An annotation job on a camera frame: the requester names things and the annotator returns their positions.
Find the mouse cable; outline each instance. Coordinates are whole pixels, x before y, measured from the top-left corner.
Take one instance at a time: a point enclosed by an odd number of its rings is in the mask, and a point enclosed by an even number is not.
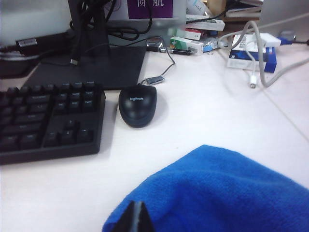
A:
[[[116,47],[128,47],[128,46],[131,46],[131,45],[134,45],[134,44],[143,42],[143,41],[148,40],[148,39],[151,39],[151,38],[160,38],[160,39],[162,40],[162,44],[163,44],[163,46],[166,48],[167,55],[169,56],[170,60],[172,61],[172,64],[170,64],[170,65],[164,70],[164,72],[161,73],[161,75],[156,76],[156,77],[148,77],[148,78],[145,78],[145,79],[143,79],[143,80],[141,81],[140,84],[143,84],[145,81],[149,81],[149,83],[150,83],[150,81],[152,80],[152,78],[156,79],[156,81],[154,81],[154,79],[153,79],[153,81],[151,81],[152,85],[158,84],[159,82],[163,82],[163,81],[164,81],[163,75],[165,75],[166,72],[167,72],[173,65],[176,64],[175,60],[174,60],[173,57],[170,55],[169,50],[167,49],[167,46],[166,46],[166,44],[165,44],[165,42],[164,42],[164,39],[163,39],[161,36],[152,36],[152,37],[145,38],[145,39],[142,39],[142,40],[138,40],[138,41],[135,41],[135,42],[126,44],[126,45],[117,45],[117,44],[112,44],[112,43],[110,44],[111,46],[116,46]],[[108,43],[103,43],[103,44],[101,43],[101,44],[98,44],[98,45],[96,45],[96,46],[93,46],[92,48],[89,48],[88,50],[86,50],[85,53],[88,53],[88,52],[90,52],[90,51],[92,51],[92,50],[94,50],[94,49],[96,49],[96,48],[98,48],[98,47],[100,47],[100,46],[104,46],[104,45],[107,45],[107,44],[108,44]]]

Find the computer mouse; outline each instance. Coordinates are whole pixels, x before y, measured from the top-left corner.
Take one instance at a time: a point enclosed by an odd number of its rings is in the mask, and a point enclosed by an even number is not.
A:
[[[157,92],[153,86],[137,85],[121,90],[118,99],[122,119],[130,126],[146,126],[155,115]]]

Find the white cable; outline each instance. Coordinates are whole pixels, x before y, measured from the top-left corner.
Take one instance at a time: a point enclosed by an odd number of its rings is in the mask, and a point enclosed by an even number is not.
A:
[[[285,19],[285,20],[277,21],[277,22],[274,22],[274,23],[266,24],[266,25],[260,26],[260,28],[267,28],[267,27],[270,27],[270,26],[275,26],[275,25],[278,25],[278,24],[283,24],[283,23],[294,21],[294,20],[297,20],[297,19],[301,19],[301,18],[307,17],[307,16],[309,16],[309,13],[301,14],[301,15],[298,15],[298,16],[295,16],[295,17],[291,17],[291,18],[288,18],[288,19]],[[230,34],[227,34],[227,35],[224,35],[224,36],[220,37],[219,40],[218,40],[218,45],[219,45],[219,47],[221,49],[233,49],[233,48],[235,48],[240,43],[240,41],[242,40],[243,36],[247,32],[252,32],[252,31],[254,31],[255,34],[256,34],[256,42],[257,42],[258,56],[259,56],[260,78],[261,78],[261,82],[262,82],[263,86],[265,86],[265,87],[271,86],[287,70],[289,70],[291,68],[298,67],[298,66],[303,65],[303,64],[308,62],[308,59],[306,59],[304,61],[297,62],[295,64],[289,65],[288,67],[286,67],[283,70],[279,71],[279,73],[277,75],[275,75],[270,81],[266,82],[266,80],[265,80],[265,73],[264,73],[264,66],[263,66],[263,62],[264,62],[264,60],[263,60],[263,45],[262,45],[262,40],[261,40],[261,36],[260,36],[260,32],[259,32],[259,27],[257,26],[257,24],[254,21],[247,22],[245,24],[244,29],[242,31],[233,32],[233,33],[230,33]],[[241,36],[239,37],[239,39],[237,40],[237,42],[234,45],[231,45],[231,46],[228,46],[228,47],[223,47],[222,46],[221,40],[223,38],[227,38],[229,36],[238,35],[238,34],[241,34]]]
[[[251,73],[251,75],[250,75],[250,87],[251,88],[255,88],[256,87],[256,84],[257,84],[257,78],[256,78],[256,76],[255,76],[255,62],[256,62],[256,60],[255,60],[255,58],[251,55],[251,53],[249,52],[249,50],[248,50],[248,45],[249,44],[252,44],[252,43],[254,43],[255,42],[255,40],[251,40],[251,41],[249,41],[249,42],[247,42],[246,43],[246,45],[245,45],[245,51],[246,51],[246,53],[247,53],[247,55],[250,57],[250,59],[252,60],[252,73]]]
[[[255,40],[251,40],[251,41],[247,42],[246,45],[245,45],[245,51],[246,51],[247,55],[250,57],[250,59],[252,60],[252,75],[254,75],[254,73],[255,73],[255,62],[256,62],[256,60],[255,60],[255,58],[251,55],[251,53],[249,52],[249,50],[248,50],[248,45],[249,45],[249,44],[252,44],[252,43],[254,43],[254,42],[255,42]]]

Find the logitech logo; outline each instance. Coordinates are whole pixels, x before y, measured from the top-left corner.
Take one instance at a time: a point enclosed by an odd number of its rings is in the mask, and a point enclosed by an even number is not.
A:
[[[130,101],[136,101],[136,100],[143,101],[144,98],[130,98]]]

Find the keyboard key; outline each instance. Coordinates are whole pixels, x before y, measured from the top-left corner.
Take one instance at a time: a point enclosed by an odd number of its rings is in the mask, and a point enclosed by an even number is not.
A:
[[[55,104],[54,108],[56,115],[61,115],[66,113],[66,104],[64,102],[58,102]]]
[[[19,89],[17,87],[8,88],[6,95],[8,97],[16,97],[18,95]]]
[[[5,136],[0,140],[0,151],[18,150],[18,136]]]
[[[73,84],[73,89],[75,91],[82,91],[83,90],[83,83],[82,82],[76,82]]]
[[[58,88],[53,84],[48,84],[45,88],[45,91],[50,94],[58,93]]]
[[[86,90],[93,90],[95,87],[95,82],[94,81],[87,81],[85,83],[85,89]]]
[[[63,83],[60,87],[62,93],[69,93],[72,90],[72,85],[70,83]]]
[[[78,129],[79,123],[75,120],[69,120],[64,124],[65,130],[76,130]]]
[[[93,101],[83,102],[83,112],[93,112],[95,110]]]
[[[71,93],[69,98],[71,101],[79,101],[81,98],[81,93],[80,92]]]
[[[92,100],[94,97],[94,92],[93,91],[86,91],[84,93],[84,99],[85,100]]]
[[[36,104],[30,107],[30,113],[43,113],[47,111],[47,104]]]
[[[20,149],[32,149],[40,146],[38,134],[23,135],[19,143]]]
[[[57,102],[65,102],[68,98],[68,94],[67,93],[60,93],[56,96],[56,101]]]
[[[7,96],[4,96],[1,100],[0,100],[0,108],[3,107],[7,107],[9,106],[11,103],[11,99],[8,98]]]
[[[44,142],[44,146],[58,146],[60,141],[59,133],[50,132],[47,134]]]
[[[12,117],[3,117],[0,119],[0,126],[9,125],[12,121]]]
[[[43,86],[40,85],[36,85],[32,88],[32,93],[33,94],[43,94],[45,91]]]
[[[41,122],[44,120],[45,114],[20,115],[15,119],[15,124]]]
[[[27,97],[27,104],[39,104],[48,103],[50,100],[50,95],[39,95]]]
[[[24,97],[14,98],[12,105],[22,105],[24,103]]]
[[[69,104],[70,113],[79,113],[81,111],[79,101],[71,101]]]
[[[61,144],[69,145],[75,143],[74,131],[66,130],[61,135]]]
[[[31,88],[29,86],[22,86],[19,90],[19,95],[26,96],[31,93]]]
[[[13,114],[13,107],[6,107],[0,113],[1,116],[10,116],[12,114]]]
[[[78,143],[89,143],[93,139],[93,131],[88,129],[82,129],[77,134]]]
[[[27,106],[26,105],[21,105],[16,107],[15,109],[15,114],[17,115],[24,115],[27,112]]]
[[[23,124],[23,125],[8,125],[2,130],[3,135],[7,134],[21,134],[28,132],[37,132],[41,129],[41,123]]]

